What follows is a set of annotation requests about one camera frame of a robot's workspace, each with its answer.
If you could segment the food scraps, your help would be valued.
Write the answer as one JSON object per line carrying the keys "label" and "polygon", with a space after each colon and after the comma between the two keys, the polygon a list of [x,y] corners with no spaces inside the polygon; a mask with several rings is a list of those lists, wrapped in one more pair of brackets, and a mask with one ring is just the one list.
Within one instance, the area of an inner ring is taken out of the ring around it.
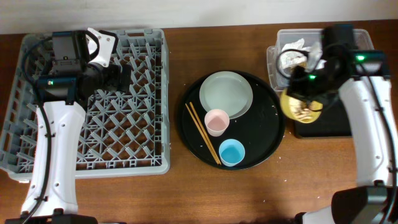
{"label": "food scraps", "polygon": [[312,103],[296,100],[292,103],[292,113],[299,121],[308,121],[314,118]]}

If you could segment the yellow bowl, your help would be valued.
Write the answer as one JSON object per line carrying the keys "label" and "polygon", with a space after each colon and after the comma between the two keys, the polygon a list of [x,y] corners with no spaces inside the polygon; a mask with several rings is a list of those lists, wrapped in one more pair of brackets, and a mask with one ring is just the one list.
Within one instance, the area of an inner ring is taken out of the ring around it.
{"label": "yellow bowl", "polygon": [[299,121],[292,113],[293,112],[292,111],[292,103],[294,101],[296,101],[296,100],[298,100],[298,99],[287,95],[287,89],[285,89],[281,93],[281,95],[280,95],[280,106],[282,108],[283,113],[286,115],[286,117],[288,117],[288,118],[290,118],[290,119],[292,119],[294,121],[298,121],[300,123],[304,123],[304,124],[312,123],[312,122],[316,121],[319,118],[319,116],[321,114],[321,111],[323,109],[323,105],[321,103],[317,102],[317,101],[311,101],[310,103],[312,103],[312,106],[313,106],[312,112],[313,112],[314,118],[311,119],[311,120],[308,120],[308,121]]}

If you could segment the grey plate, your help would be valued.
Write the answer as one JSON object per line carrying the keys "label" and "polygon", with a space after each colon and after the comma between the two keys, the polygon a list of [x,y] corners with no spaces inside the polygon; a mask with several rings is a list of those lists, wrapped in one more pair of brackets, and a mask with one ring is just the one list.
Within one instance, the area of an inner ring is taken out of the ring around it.
{"label": "grey plate", "polygon": [[230,119],[235,119],[249,110],[254,94],[251,85],[242,75],[221,71],[205,78],[200,86],[199,99],[205,111],[220,109]]}

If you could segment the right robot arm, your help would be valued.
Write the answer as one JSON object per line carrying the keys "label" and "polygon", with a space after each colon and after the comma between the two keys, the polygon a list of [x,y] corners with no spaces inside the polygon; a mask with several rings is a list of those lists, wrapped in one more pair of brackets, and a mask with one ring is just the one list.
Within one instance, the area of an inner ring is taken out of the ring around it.
{"label": "right robot arm", "polygon": [[349,119],[357,163],[357,186],[336,192],[330,206],[295,216],[296,223],[396,223],[397,127],[392,112],[391,76],[386,55],[360,50],[351,25],[321,32],[322,69],[296,67],[282,92],[280,105],[290,114],[287,98],[325,109],[337,93]]}

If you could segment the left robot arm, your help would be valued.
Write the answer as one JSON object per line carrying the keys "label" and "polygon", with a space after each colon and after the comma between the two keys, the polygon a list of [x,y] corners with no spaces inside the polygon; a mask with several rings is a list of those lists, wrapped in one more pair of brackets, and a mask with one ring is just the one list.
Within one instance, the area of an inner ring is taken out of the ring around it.
{"label": "left robot arm", "polygon": [[[48,41],[54,52],[51,69],[32,78],[27,59]],[[37,144],[21,215],[6,223],[97,223],[78,214],[76,156],[89,97],[97,90],[129,89],[132,67],[111,63],[118,41],[115,33],[92,28],[54,32],[24,54],[21,72],[37,103]]]}

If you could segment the pink cup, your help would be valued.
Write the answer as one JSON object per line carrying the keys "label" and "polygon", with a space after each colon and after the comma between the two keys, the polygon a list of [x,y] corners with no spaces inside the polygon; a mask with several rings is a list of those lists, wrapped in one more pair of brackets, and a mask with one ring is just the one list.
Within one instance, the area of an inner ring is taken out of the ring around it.
{"label": "pink cup", "polygon": [[220,109],[210,110],[205,115],[205,126],[211,136],[219,137],[229,126],[229,116]]}

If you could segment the blue cup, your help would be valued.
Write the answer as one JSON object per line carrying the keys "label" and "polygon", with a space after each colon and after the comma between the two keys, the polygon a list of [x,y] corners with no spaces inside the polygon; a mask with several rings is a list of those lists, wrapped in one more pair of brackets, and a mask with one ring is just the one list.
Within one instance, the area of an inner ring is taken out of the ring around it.
{"label": "blue cup", "polygon": [[239,164],[245,157],[245,148],[236,139],[227,139],[219,146],[219,155],[223,165],[233,167]]}

